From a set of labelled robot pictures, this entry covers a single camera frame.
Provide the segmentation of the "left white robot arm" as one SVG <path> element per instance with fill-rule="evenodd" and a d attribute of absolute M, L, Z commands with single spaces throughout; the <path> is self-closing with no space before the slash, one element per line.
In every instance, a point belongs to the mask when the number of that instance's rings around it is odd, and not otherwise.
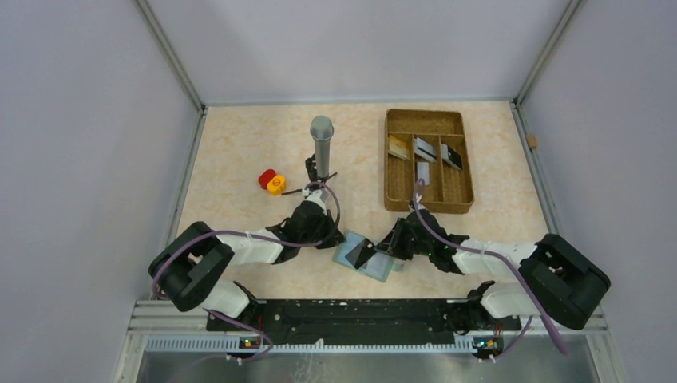
<path fill-rule="evenodd" d="M 156 293 L 180 311 L 217 311 L 238 330 L 255 322 L 255 298 L 237 282 L 225 281 L 229 266 L 280 264 L 304 247 L 325 249 L 345 239 L 340 217 L 319 203 L 303 201 L 281 223 L 258 231 L 214 231 L 197 221 L 183 231 L 148 267 Z"/>

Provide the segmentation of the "black credit card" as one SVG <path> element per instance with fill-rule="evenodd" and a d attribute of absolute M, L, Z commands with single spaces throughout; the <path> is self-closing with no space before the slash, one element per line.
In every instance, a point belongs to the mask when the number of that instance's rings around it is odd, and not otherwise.
<path fill-rule="evenodd" d="M 364 239 L 346 254 L 346 261 L 355 270 L 359 270 L 368 263 L 375 253 L 374 243 L 369 239 Z"/>

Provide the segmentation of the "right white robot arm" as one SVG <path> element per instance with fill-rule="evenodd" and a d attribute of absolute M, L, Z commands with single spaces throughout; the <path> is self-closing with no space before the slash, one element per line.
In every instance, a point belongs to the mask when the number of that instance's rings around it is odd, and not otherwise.
<path fill-rule="evenodd" d="M 398 219 L 375 248 L 401 260 L 425 255 L 445 273 L 491 276 L 480 299 L 468 307 L 469 320 L 479 329 L 503 317 L 547 314 L 581 330 L 612 285 L 560 235 L 548 233 L 535 243 L 481 241 L 447 232 L 425 208 Z"/>

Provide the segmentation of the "green card holder wallet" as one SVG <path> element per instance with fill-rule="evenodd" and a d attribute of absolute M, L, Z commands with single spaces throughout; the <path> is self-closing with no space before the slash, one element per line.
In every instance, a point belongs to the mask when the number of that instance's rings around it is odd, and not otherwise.
<path fill-rule="evenodd" d="M 363 274 L 369 278 L 378 280 L 379 282 L 385 282 L 391 272 L 402 272 L 404 267 L 402 261 L 378 251 L 376 251 L 374 256 L 364 267 L 359 270 L 355 270 L 346 261 L 346 254 L 364 239 L 368 238 L 353 231 L 347 231 L 345 233 L 345 241 L 337 247 L 332 260 L 343 267 L 358 272 L 359 274 Z"/>

